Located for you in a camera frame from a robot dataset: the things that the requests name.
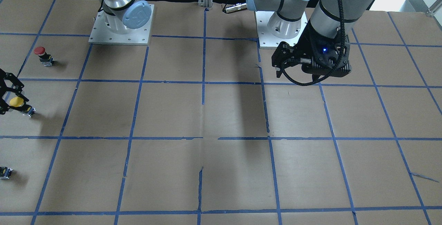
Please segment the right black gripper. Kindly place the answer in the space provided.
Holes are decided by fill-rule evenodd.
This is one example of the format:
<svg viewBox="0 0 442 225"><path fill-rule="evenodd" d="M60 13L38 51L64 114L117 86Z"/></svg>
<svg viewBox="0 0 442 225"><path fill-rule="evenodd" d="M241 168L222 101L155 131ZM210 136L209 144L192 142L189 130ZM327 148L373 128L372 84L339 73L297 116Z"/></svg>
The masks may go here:
<svg viewBox="0 0 442 225"><path fill-rule="evenodd" d="M12 86L9 87L6 84L6 81L12 83ZM0 114L4 115L6 112L13 109L10 105L6 103L3 99L4 95L7 92L11 92L16 94L16 96L22 98L25 102L28 102L29 99L22 94L22 89L24 88L24 84L12 73L5 72L3 69L0 69Z"/></svg>

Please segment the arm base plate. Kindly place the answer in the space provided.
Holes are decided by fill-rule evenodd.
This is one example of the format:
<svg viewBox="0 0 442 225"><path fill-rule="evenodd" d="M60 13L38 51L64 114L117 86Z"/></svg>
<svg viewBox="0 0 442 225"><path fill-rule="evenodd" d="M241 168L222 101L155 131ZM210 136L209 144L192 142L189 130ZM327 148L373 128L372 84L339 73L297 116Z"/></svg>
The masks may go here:
<svg viewBox="0 0 442 225"><path fill-rule="evenodd" d="M150 4L152 14L149 21L137 29L130 29L123 25L116 16L100 11L93 25L88 42L95 45L136 45L148 46L155 5Z"/></svg>
<svg viewBox="0 0 442 225"><path fill-rule="evenodd" d="M272 11L257 11L255 17L259 46L262 49L276 49L280 42L294 46L308 22L305 12L300 20L294 22L283 20Z"/></svg>

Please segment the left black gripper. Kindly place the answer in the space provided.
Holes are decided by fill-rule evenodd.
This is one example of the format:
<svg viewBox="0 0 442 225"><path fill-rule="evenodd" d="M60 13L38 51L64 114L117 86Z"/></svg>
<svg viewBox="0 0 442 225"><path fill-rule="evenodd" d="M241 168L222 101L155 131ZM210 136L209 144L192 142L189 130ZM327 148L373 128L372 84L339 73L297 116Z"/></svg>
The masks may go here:
<svg viewBox="0 0 442 225"><path fill-rule="evenodd" d="M302 63L301 69L306 74L312 74L313 79L328 74L338 63L342 44L340 28L334 31L337 34L333 38L323 36L308 22L297 45L292 47L289 43L281 41L271 57L276 77L280 78L283 69L301 64L304 59L309 61Z"/></svg>

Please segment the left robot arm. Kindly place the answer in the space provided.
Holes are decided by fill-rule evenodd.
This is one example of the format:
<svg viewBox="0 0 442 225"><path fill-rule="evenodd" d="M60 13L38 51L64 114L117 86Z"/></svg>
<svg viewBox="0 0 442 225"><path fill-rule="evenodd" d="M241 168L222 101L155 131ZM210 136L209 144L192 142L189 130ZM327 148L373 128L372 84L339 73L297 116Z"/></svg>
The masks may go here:
<svg viewBox="0 0 442 225"><path fill-rule="evenodd" d="M302 16L310 0L246 0L251 11L270 11L267 24L279 39L271 64L276 77L308 86L328 77L345 77L349 62L349 32L374 0L319 0L303 31Z"/></svg>

